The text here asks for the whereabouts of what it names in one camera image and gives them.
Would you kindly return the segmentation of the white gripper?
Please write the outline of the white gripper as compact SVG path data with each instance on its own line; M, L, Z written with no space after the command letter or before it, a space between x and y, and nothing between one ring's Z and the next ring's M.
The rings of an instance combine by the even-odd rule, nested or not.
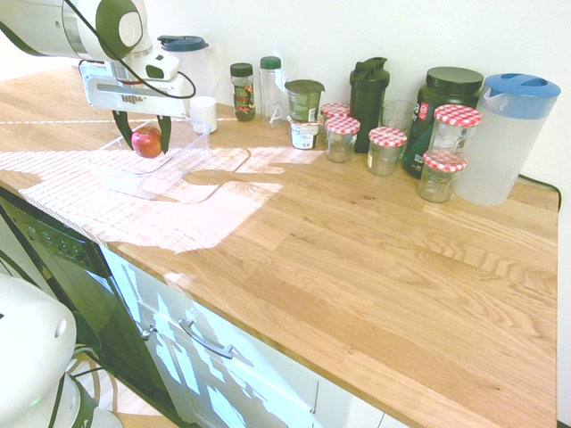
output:
M115 78L86 74L84 88L87 102L95 108L111 110L115 124L126 143L131 142L132 129L127 112L157 115L161 130L161 150L170 148L171 117L185 117L189 113L193 88L182 76L170 81L152 80L151 85L121 85Z

